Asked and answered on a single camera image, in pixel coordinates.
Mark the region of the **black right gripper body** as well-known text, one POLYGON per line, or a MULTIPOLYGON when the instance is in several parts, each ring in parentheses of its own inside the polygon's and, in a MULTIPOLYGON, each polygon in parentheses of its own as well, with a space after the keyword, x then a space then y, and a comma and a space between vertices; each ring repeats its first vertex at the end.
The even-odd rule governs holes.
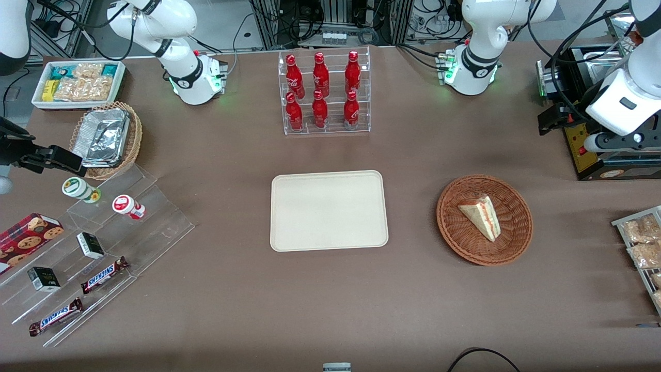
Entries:
POLYGON ((36 139, 27 130, 1 118, 1 165, 36 166, 36 139))

